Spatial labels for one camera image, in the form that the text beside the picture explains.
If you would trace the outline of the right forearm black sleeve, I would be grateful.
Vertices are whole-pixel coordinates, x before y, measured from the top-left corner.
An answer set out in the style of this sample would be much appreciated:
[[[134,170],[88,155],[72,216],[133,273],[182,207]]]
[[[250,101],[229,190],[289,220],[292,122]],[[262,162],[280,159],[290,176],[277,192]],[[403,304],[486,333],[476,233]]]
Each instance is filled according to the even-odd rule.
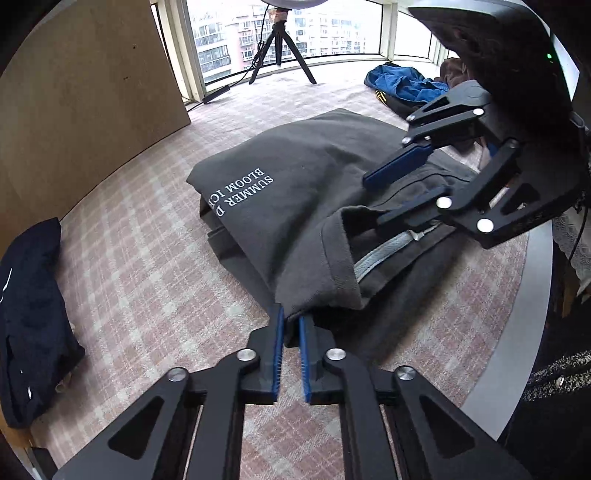
[[[590,322],[545,330],[500,443],[534,479],[590,477]]]

